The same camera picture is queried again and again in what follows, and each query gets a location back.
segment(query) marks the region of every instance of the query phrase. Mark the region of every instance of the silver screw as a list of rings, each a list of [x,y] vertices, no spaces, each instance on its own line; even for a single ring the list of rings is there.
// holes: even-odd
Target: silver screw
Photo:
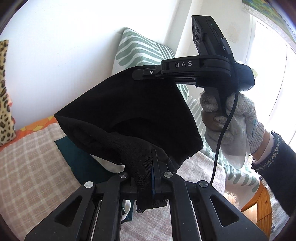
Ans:
[[[84,184],[84,186],[85,186],[86,188],[92,188],[93,185],[94,185],[93,182],[86,182],[86,183]]]
[[[163,175],[167,178],[171,178],[173,176],[171,172],[165,172]]]
[[[122,172],[122,173],[119,174],[119,176],[121,178],[127,178],[128,177],[128,173],[127,172]]]
[[[198,185],[202,188],[206,188],[209,184],[206,181],[200,181]]]

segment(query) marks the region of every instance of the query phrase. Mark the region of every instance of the wrist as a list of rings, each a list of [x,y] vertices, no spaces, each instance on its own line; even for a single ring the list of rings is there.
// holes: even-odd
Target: wrist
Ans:
[[[265,149],[268,146],[269,140],[270,140],[270,133],[265,130],[261,145],[254,153],[252,153],[252,156],[254,157],[255,160],[259,160],[260,157],[263,155]]]

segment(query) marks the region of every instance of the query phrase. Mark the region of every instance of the glove cuff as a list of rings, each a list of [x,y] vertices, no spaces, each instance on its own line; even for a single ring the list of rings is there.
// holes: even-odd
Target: glove cuff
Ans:
[[[254,153],[255,151],[258,150],[259,146],[263,141],[264,132],[265,132],[264,125],[258,122],[258,125],[253,131],[253,133],[250,133],[248,135],[251,153]]]

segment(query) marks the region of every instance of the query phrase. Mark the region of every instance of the black cable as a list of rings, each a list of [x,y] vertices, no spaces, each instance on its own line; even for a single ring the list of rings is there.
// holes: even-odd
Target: black cable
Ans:
[[[233,102],[233,106],[232,106],[232,109],[230,111],[230,114],[227,118],[227,121],[220,133],[220,136],[219,136],[219,139],[218,139],[218,142],[217,142],[217,147],[216,147],[216,154],[215,154],[215,160],[214,160],[214,168],[213,168],[213,173],[212,173],[212,178],[211,178],[211,181],[210,181],[210,184],[212,185],[213,184],[213,181],[214,181],[214,177],[215,177],[215,173],[216,173],[216,169],[217,169],[217,164],[218,164],[218,157],[219,157],[219,150],[220,150],[220,146],[221,146],[221,142],[222,142],[222,138],[226,132],[226,129],[234,115],[234,112],[235,112],[235,109],[237,107],[237,101],[238,101],[238,98],[239,98],[239,79],[238,79],[238,76],[237,76],[237,68],[236,68],[236,64],[235,64],[235,60],[233,59],[232,57],[232,62],[233,62],[233,70],[234,70],[234,77],[236,78],[237,80],[237,90],[235,92],[235,97],[234,97],[234,102]]]

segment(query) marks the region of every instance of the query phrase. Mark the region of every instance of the black sleeve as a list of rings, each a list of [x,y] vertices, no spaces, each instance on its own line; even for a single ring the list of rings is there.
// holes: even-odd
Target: black sleeve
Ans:
[[[272,135],[271,153],[261,163],[252,163],[252,169],[265,179],[283,210],[291,216],[296,207],[296,154],[279,134]]]

